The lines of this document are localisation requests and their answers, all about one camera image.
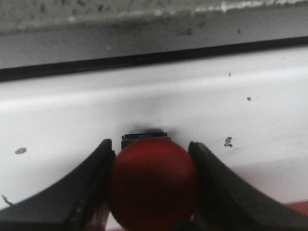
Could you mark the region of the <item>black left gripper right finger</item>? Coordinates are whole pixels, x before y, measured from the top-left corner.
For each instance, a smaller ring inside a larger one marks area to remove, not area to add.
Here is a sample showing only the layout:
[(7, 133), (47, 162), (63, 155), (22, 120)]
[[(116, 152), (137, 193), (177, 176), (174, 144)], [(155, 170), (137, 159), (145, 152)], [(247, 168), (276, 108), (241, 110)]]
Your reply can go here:
[(306, 231), (308, 217), (241, 179), (203, 143), (190, 142), (199, 181), (194, 220), (207, 231)]

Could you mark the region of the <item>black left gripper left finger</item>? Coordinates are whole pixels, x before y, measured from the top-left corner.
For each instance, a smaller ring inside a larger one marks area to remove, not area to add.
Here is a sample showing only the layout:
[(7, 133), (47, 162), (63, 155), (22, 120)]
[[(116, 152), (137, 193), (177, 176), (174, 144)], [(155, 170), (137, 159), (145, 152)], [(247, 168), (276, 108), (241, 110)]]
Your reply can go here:
[(115, 159), (105, 139), (64, 178), (0, 212), (2, 231), (103, 231), (109, 217), (107, 184)]

